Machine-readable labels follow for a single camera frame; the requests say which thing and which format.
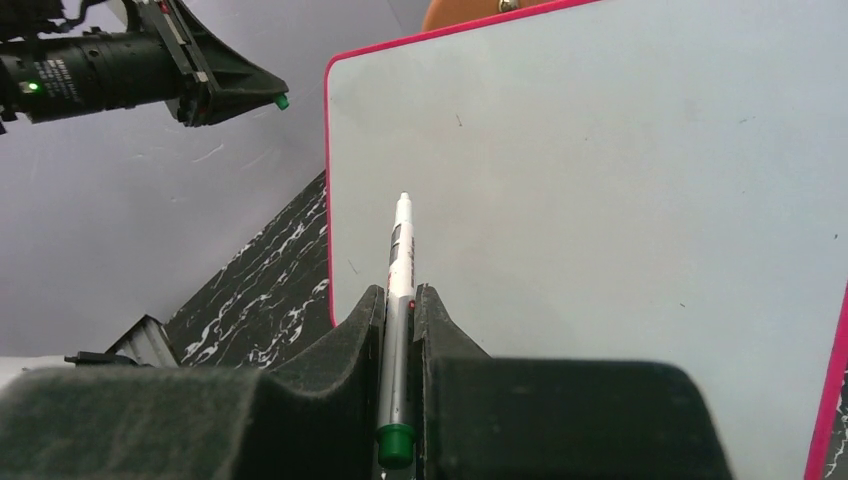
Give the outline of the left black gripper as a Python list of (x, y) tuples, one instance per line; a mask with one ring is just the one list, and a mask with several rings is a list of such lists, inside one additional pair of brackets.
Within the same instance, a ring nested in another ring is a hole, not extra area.
[(284, 80), (259, 67), (218, 39), (183, 1), (134, 1), (140, 29), (160, 46), (165, 58), (165, 100), (172, 117), (185, 126), (222, 123), (274, 105), (288, 94)]

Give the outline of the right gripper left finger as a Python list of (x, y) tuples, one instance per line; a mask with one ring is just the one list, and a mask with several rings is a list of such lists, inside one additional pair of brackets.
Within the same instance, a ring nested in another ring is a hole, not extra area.
[(376, 326), (348, 318), (275, 369), (41, 369), (1, 395), (5, 479), (368, 479)]

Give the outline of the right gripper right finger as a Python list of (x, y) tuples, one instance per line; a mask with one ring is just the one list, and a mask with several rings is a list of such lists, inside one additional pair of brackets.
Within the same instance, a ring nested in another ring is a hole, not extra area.
[(497, 358), (416, 292), (421, 479), (728, 479), (692, 379), (651, 361)]

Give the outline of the green marker cap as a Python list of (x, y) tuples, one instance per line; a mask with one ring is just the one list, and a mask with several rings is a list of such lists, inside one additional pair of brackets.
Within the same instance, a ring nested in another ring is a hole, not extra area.
[(286, 94), (280, 94), (275, 96), (274, 104), (281, 111), (286, 110), (290, 106), (290, 102)]

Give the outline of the white green whiteboard marker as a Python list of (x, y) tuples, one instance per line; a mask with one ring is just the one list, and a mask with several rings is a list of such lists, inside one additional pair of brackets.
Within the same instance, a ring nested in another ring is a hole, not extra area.
[(414, 457), (409, 369), (416, 295), (414, 257), (412, 200), (403, 191), (396, 202), (390, 242), (376, 416), (377, 460), (385, 470), (406, 469)]

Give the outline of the pink framed whiteboard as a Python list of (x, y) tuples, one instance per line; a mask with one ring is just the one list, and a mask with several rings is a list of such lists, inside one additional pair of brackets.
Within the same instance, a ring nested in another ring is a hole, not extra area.
[(847, 5), (561, 1), (334, 57), (330, 302), (415, 273), (491, 355), (659, 360), (739, 479), (823, 476), (847, 363)]

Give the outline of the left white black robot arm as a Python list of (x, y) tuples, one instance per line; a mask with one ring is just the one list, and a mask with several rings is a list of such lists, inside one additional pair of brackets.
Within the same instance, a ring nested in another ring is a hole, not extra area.
[(32, 123), (163, 102), (186, 127), (289, 105), (286, 82), (237, 53), (182, 1), (126, 1), (123, 32), (79, 36), (60, 1), (1, 4), (1, 121)]

